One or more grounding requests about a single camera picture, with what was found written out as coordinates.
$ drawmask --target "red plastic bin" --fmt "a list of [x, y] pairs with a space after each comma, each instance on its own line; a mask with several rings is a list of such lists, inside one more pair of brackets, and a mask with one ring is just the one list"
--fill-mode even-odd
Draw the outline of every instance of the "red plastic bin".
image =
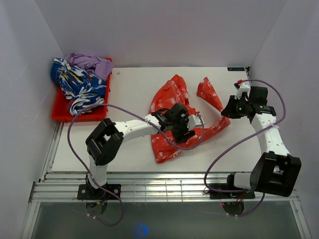
[[[107, 83], [106, 83], [106, 91], [105, 91], [105, 99], [104, 99], [105, 103], [108, 102], [108, 96], [110, 91], [110, 75], [111, 73], [109, 74], [107, 78]], [[52, 119], [62, 123], [71, 122], [74, 116], [69, 113], [69, 110], [67, 107], [68, 104], [69, 104], [69, 101], [63, 95], [61, 87], [59, 87], [58, 93], [55, 98], [53, 110], [52, 110], [52, 115], [51, 115]], [[102, 121], [103, 119], [105, 119], [106, 113], [107, 113], [106, 106], [95, 107], [92, 113], [80, 115], [76, 119], [76, 122]]]

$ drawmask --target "blue and white garment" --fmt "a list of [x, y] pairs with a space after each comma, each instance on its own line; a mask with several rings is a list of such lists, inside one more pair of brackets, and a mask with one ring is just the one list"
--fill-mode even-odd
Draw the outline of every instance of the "blue and white garment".
[[70, 100], [68, 110], [71, 115], [76, 115], [89, 105], [104, 103], [107, 82], [72, 63], [55, 58], [50, 76], [52, 81], [61, 86], [65, 98]]

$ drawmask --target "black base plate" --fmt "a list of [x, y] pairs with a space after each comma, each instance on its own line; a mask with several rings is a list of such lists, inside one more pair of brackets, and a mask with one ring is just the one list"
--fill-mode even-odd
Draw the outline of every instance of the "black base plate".
[[[226, 183], [211, 183], [209, 184], [210, 187], [221, 189], [221, 190], [234, 190], [234, 188], [229, 188]], [[217, 193], [209, 191], [209, 198], [210, 199], [234, 199], [238, 197], [241, 193], [232, 193], [232, 196], [230, 193]], [[244, 194], [244, 199], [254, 199], [255, 193], [254, 192], [247, 192]]]
[[[119, 198], [121, 197], [121, 185], [120, 184], [106, 184], [103, 188], [113, 192]], [[81, 184], [78, 190], [78, 200], [117, 200], [114, 196], [110, 194], [102, 193], [102, 196], [94, 197], [88, 190], [88, 186], [86, 184]]]

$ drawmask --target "metal frame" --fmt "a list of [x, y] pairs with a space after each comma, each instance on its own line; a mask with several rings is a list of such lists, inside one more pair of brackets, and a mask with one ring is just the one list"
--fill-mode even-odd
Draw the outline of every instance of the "metal frame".
[[[41, 202], [82, 202], [76, 199], [78, 186], [85, 183], [85, 173], [55, 173], [52, 165], [62, 134], [63, 124], [58, 123], [46, 158], [39, 183], [35, 183], [30, 195], [27, 216], [21, 238], [31, 238]], [[229, 173], [211, 173], [208, 183], [224, 183]], [[204, 173], [108, 173], [109, 183], [122, 185], [123, 202], [221, 202], [204, 194]], [[256, 193], [259, 201], [262, 194]], [[264, 201], [290, 201], [302, 239], [311, 238], [303, 216], [296, 190], [290, 197], [266, 195]]]

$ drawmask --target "black label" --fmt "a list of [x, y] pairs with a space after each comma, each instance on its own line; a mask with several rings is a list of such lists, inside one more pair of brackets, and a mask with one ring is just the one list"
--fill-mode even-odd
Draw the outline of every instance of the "black label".
[[227, 67], [228, 71], [245, 71], [244, 67]]

